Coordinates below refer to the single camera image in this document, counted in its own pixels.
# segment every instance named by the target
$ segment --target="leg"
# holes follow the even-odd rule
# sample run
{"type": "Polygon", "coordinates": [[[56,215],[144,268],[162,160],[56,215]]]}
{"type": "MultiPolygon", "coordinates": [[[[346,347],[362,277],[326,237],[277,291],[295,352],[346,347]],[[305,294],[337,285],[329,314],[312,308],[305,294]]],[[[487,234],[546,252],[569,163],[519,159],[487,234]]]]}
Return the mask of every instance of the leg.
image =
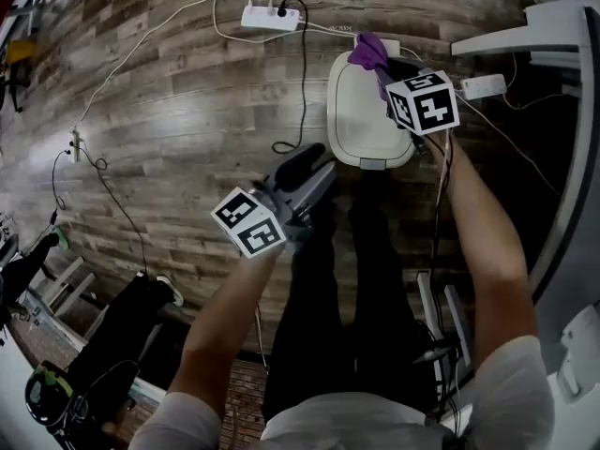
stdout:
{"type": "Polygon", "coordinates": [[[85,388],[118,362],[137,362],[157,312],[173,300],[171,289],[136,276],[111,302],[102,324],[68,366],[76,388],[85,388]]]}
{"type": "Polygon", "coordinates": [[[10,96],[12,97],[12,105],[15,108],[16,113],[21,113],[23,107],[17,105],[17,72],[19,71],[19,63],[12,64],[10,66],[10,80],[8,81],[8,89],[10,90],[10,96]]]}
{"type": "Polygon", "coordinates": [[[4,280],[2,299],[4,305],[11,305],[16,302],[41,268],[50,249],[57,245],[58,235],[50,233],[41,239],[28,256],[8,263],[4,267],[2,270],[2,279],[4,280]]]}
{"type": "Polygon", "coordinates": [[[352,359],[338,311],[330,208],[315,218],[315,233],[296,252],[290,298],[271,354],[262,415],[268,421],[307,398],[348,390],[352,359]]]}
{"type": "Polygon", "coordinates": [[[358,386],[426,412],[436,401],[433,366],[413,364],[426,341],[405,293],[387,219],[376,205],[364,201],[357,201],[349,215],[358,260],[358,386]]]}

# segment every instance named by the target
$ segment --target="black pants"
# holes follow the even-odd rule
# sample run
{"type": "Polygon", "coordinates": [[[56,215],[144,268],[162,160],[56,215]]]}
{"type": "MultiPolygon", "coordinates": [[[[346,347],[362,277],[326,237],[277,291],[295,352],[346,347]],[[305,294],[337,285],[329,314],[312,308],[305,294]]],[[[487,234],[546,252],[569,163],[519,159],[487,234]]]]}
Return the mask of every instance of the black pants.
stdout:
{"type": "Polygon", "coordinates": [[[343,327],[339,317],[335,224],[323,216],[294,255],[290,299],[264,392],[265,421],[308,398],[336,392],[368,392],[422,412],[435,406],[432,364],[413,364],[427,339],[409,306],[387,219],[360,202],[349,216],[358,261],[354,323],[343,327]]]}
{"type": "Polygon", "coordinates": [[[135,277],[112,300],[102,324],[68,366],[68,382],[76,394],[89,390],[90,409],[100,424],[127,398],[138,369],[126,361],[138,362],[157,312],[172,301],[173,293],[164,283],[150,281],[147,275],[135,277]]]}

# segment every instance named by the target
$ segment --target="hand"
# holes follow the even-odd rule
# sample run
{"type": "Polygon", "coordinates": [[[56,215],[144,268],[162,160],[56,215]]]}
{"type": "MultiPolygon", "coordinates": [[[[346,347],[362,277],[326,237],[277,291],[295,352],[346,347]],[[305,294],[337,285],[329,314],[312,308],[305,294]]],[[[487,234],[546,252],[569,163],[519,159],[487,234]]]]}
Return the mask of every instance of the hand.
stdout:
{"type": "Polygon", "coordinates": [[[255,266],[275,261],[279,255],[285,249],[285,242],[281,242],[279,245],[269,248],[268,250],[260,253],[259,255],[249,259],[248,257],[242,256],[240,258],[240,264],[244,266],[255,266]]]}

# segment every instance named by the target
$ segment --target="wall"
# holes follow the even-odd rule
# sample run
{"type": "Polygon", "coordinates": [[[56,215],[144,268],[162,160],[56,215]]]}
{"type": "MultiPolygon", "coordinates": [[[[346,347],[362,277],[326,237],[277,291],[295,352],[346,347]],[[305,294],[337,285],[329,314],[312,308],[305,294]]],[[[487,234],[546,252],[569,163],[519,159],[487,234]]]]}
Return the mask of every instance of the wall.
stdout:
{"type": "Polygon", "coordinates": [[[24,388],[32,367],[7,333],[0,347],[0,433],[12,450],[60,450],[60,446],[44,427],[37,424],[25,408],[24,388]]]}
{"type": "Polygon", "coordinates": [[[556,374],[548,378],[554,408],[556,412],[556,426],[554,436],[547,450],[597,450],[600,448],[600,427],[598,414],[600,414],[600,385],[582,397],[574,405],[564,403],[561,392],[556,384],[556,374]]]}
{"type": "Polygon", "coordinates": [[[0,450],[13,450],[5,436],[0,433],[0,450]]]}

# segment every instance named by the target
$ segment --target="purple cloth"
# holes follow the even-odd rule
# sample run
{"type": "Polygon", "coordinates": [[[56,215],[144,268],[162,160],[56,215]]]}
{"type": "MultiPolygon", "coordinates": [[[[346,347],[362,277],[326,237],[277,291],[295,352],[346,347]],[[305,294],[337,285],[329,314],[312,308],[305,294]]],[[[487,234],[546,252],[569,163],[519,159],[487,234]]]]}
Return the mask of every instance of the purple cloth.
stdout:
{"type": "Polygon", "coordinates": [[[387,101],[385,86],[394,80],[387,74],[387,50],[379,37],[373,34],[359,34],[356,47],[348,57],[348,63],[360,65],[365,70],[375,70],[379,79],[379,95],[382,100],[387,101]]]}

